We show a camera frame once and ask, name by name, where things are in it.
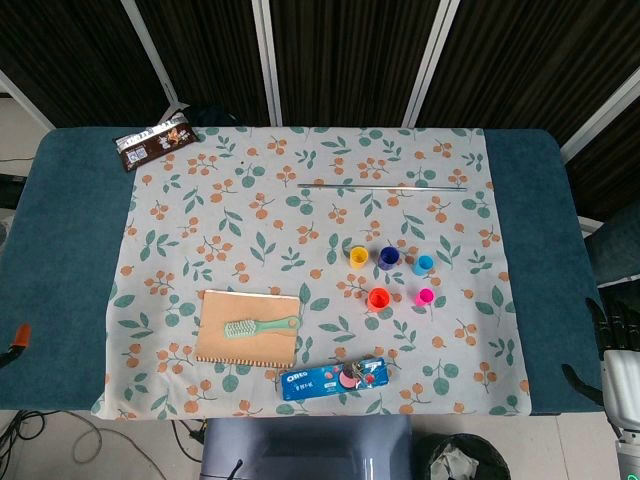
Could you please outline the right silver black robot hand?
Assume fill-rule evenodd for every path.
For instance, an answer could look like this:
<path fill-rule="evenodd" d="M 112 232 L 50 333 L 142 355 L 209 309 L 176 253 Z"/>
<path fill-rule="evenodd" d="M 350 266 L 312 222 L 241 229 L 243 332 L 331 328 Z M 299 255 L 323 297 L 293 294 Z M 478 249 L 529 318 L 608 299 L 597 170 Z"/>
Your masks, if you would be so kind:
<path fill-rule="evenodd" d="M 640 312 L 621 302 L 606 315 L 592 298 L 591 314 L 600 360 L 600 388 L 582 381 L 569 364 L 561 366 L 571 388 L 604 409 L 617 439 L 640 445 Z"/>

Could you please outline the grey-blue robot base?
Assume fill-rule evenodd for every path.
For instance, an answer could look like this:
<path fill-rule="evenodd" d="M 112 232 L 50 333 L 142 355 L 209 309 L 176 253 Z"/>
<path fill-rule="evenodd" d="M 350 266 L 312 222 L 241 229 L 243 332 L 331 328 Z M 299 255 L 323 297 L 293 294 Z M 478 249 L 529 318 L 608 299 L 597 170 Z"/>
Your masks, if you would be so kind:
<path fill-rule="evenodd" d="M 403 416 L 211 419 L 199 480 L 411 480 Z"/>

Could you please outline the large orange plastic cup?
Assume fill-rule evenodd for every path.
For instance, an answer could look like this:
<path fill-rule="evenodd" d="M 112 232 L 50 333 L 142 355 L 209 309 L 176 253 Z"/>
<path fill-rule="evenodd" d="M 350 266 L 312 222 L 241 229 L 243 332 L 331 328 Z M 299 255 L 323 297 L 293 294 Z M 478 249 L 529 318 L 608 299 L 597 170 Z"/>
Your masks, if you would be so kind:
<path fill-rule="evenodd" d="M 367 308 L 372 312 L 381 312 L 387 309 L 391 302 L 391 294 L 386 288 L 372 288 L 367 296 Z"/>

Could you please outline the dark teal upholstered chair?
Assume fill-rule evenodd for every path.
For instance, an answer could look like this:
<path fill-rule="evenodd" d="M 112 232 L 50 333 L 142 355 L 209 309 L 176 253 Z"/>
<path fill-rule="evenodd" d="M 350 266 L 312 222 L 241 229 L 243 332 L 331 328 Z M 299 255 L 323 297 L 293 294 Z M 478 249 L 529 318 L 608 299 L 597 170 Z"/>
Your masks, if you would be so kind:
<path fill-rule="evenodd" d="M 585 240 L 598 285 L 640 276 L 640 200 L 618 211 Z"/>

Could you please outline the trash bin with black bag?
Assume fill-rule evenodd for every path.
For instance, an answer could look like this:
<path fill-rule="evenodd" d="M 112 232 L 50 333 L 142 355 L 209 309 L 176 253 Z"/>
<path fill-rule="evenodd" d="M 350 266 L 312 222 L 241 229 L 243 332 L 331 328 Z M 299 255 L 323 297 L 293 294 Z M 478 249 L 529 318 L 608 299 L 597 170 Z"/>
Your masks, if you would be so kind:
<path fill-rule="evenodd" d="M 412 448 L 414 480 L 511 480 L 499 451 L 468 433 L 422 436 Z"/>

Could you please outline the thin metal rod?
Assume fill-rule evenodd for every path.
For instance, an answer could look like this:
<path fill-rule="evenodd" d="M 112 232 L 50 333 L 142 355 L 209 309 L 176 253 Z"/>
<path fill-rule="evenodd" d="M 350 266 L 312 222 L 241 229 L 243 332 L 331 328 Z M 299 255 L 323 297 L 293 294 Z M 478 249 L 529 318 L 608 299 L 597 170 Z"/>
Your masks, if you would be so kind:
<path fill-rule="evenodd" d="M 401 186 L 401 185 L 360 185 L 360 184 L 311 184 L 299 183 L 296 185 L 299 189 L 324 189 L 324 190 L 398 190 L 412 192 L 466 192 L 465 187 L 420 187 L 420 186 Z"/>

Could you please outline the blue Oreo cookie box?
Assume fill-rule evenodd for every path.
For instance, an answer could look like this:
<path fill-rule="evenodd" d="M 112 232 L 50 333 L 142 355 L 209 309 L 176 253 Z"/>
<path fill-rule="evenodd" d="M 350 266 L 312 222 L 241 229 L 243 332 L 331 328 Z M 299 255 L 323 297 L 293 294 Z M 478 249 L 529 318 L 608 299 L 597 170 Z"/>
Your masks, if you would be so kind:
<path fill-rule="evenodd" d="M 346 395 L 389 383 L 383 358 L 365 359 L 285 373 L 281 392 L 285 401 Z"/>

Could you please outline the green scrubbing brush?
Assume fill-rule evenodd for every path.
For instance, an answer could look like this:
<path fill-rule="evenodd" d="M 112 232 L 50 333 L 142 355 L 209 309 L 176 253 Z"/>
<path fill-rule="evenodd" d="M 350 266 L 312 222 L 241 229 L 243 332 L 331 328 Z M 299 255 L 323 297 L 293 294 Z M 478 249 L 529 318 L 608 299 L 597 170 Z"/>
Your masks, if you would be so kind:
<path fill-rule="evenodd" d="M 245 319 L 227 322 L 223 332 L 224 336 L 229 339 L 253 337 L 260 334 L 292 336 L 297 333 L 299 323 L 299 317 L 296 315 L 269 321 Z"/>

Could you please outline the kraft spiral notebook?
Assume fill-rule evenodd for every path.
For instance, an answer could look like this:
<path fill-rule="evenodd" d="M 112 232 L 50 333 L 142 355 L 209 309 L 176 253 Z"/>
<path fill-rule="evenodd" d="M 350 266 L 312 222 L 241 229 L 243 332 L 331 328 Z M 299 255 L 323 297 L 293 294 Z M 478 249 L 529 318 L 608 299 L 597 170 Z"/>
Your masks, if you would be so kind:
<path fill-rule="evenodd" d="M 229 339 L 224 336 L 223 329 L 227 322 L 237 320 L 269 321 L 294 315 L 300 320 L 300 300 L 295 296 L 207 290 L 202 303 L 195 358 L 200 362 L 291 368 L 296 362 L 298 331 L 292 336 L 260 334 Z"/>

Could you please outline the floral leaf print tablecloth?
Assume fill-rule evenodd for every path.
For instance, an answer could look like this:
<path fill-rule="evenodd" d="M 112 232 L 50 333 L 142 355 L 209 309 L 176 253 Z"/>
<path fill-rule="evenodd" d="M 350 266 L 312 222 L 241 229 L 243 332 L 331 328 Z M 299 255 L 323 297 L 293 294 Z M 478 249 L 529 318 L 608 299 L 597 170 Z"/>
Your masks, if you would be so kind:
<path fill-rule="evenodd" d="M 210 127 L 142 166 L 106 310 L 110 420 L 532 410 L 481 129 Z M 466 192 L 299 189 L 299 183 Z M 361 269 L 349 251 L 363 246 Z M 378 267 L 382 248 L 397 265 Z M 434 267 L 412 268 L 420 255 Z M 372 312 L 372 288 L 391 294 Z M 423 288 L 434 301 L 414 303 Z M 285 401 L 283 369 L 200 362 L 207 290 L 300 300 L 296 367 L 381 357 L 386 386 Z"/>

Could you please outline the black folding screen white frames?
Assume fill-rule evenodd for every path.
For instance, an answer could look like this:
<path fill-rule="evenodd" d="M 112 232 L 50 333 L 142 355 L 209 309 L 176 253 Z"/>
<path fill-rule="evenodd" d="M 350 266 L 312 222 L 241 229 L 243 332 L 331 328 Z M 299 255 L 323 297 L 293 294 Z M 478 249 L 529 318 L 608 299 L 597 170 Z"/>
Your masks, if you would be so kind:
<path fill-rule="evenodd" d="M 0 72 L 59 128 L 182 102 L 565 144 L 640 73 L 640 0 L 0 0 Z"/>

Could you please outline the brown snack packet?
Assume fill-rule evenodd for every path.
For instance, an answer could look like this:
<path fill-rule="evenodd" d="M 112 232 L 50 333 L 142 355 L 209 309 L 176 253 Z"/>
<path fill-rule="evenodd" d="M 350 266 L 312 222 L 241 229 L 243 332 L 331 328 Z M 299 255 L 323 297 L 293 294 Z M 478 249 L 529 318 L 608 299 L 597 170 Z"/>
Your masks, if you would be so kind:
<path fill-rule="evenodd" d="M 197 141 L 196 133 L 181 111 L 155 126 L 113 140 L 126 172 Z"/>

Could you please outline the teal fabric table cover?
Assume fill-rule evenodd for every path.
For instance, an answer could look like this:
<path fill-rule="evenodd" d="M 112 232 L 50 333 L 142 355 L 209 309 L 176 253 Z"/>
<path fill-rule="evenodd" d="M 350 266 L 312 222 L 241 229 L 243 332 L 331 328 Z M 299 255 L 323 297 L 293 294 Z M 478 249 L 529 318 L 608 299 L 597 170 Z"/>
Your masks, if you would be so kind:
<path fill-rule="evenodd" d="M 103 389 L 105 313 L 134 178 L 117 127 L 57 129 L 40 143 L 0 256 L 0 350 L 22 323 L 30 347 L 0 368 L 0 410 L 87 410 Z M 601 383 L 587 298 L 598 294 L 556 140 L 489 129 L 489 165 L 506 229 L 536 415 L 593 412 L 567 383 L 572 365 Z"/>

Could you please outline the black box device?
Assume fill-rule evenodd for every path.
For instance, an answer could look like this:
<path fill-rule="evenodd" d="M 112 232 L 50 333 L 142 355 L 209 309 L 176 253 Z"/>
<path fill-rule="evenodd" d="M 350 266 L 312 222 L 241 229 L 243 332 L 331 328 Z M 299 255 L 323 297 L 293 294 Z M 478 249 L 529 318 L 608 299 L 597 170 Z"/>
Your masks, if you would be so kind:
<path fill-rule="evenodd" d="M 26 181 L 25 176 L 0 174 L 0 209 L 17 208 Z"/>

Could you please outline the orange handled black clamp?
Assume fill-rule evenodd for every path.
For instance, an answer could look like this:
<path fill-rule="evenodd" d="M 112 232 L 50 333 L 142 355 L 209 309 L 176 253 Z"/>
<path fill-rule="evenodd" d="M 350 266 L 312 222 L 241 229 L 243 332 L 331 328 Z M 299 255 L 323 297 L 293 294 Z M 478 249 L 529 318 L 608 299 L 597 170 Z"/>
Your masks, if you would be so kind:
<path fill-rule="evenodd" d="M 13 342 L 10 344 L 6 352 L 0 353 L 0 369 L 6 367 L 28 348 L 31 337 L 31 326 L 28 323 L 21 324 L 17 331 Z"/>

